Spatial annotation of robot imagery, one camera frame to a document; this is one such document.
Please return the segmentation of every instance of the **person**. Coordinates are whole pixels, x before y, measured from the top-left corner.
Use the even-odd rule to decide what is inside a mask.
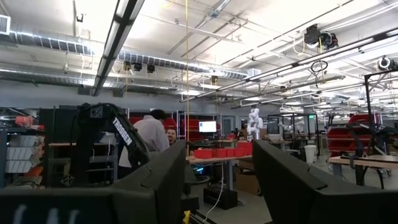
[[[172,145],[177,141],[177,133],[174,129],[168,129],[167,132],[167,138],[169,139],[169,144]]]
[[[169,139],[164,130],[163,122],[167,118],[163,110],[152,110],[144,119],[134,124],[135,129],[147,145],[157,152],[163,152],[170,147]],[[119,178],[129,175],[133,170],[128,158],[128,151],[123,147],[119,158]]]

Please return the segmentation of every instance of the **white humanoid robot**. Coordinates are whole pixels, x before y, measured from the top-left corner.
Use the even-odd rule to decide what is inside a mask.
[[[258,108],[254,108],[250,110],[249,113],[249,122],[248,122],[248,141],[252,141],[253,139],[260,139],[260,128],[262,128],[262,119],[259,118],[260,110]]]
[[[284,124],[282,124],[282,122],[279,122],[278,126],[283,128],[285,131],[288,131],[290,134],[293,134],[294,131],[302,131],[304,124],[305,124],[304,121],[299,121],[299,122],[295,123],[294,124],[295,130],[293,130],[292,126],[284,125]]]

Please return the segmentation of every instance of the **table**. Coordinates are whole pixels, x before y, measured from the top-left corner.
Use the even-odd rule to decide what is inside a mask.
[[[342,165],[349,165],[349,159],[341,158],[340,156],[329,158],[329,163],[333,166],[333,175],[342,177],[343,171]],[[364,185],[364,175],[368,167],[376,168],[377,174],[379,174],[381,187],[384,188],[382,181],[382,175],[379,169],[398,169],[398,157],[396,156],[383,156],[383,155],[371,155],[368,157],[362,157],[354,159],[356,184]]]
[[[238,159],[247,159],[252,158],[252,156],[243,156],[243,157],[225,157],[225,158],[211,158],[211,159],[198,159],[193,156],[188,156],[187,160],[191,164],[204,164],[204,163],[212,163],[212,162],[226,162],[226,185],[229,190],[233,190],[233,160]]]

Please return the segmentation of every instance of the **computer monitor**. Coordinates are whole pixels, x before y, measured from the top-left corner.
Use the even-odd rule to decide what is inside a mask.
[[[216,121],[200,121],[199,122],[200,133],[214,133],[217,132]]]

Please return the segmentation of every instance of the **wall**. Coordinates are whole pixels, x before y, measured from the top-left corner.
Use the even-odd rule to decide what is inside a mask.
[[[112,92],[102,90],[99,96],[78,95],[76,87],[39,85],[30,83],[0,81],[0,106],[16,108],[53,108],[59,105],[80,105],[82,103],[113,103],[123,108],[134,110],[148,110],[159,108],[165,111],[186,110],[187,105],[180,103],[176,96],[147,95],[141,93],[128,93],[126,98],[116,98]],[[248,116],[250,108],[231,110],[229,105],[219,105],[218,111],[222,115],[235,116],[239,121],[240,116]],[[261,116],[275,110],[275,106],[260,107]],[[209,101],[190,101],[190,111],[201,114],[216,114],[216,105]]]

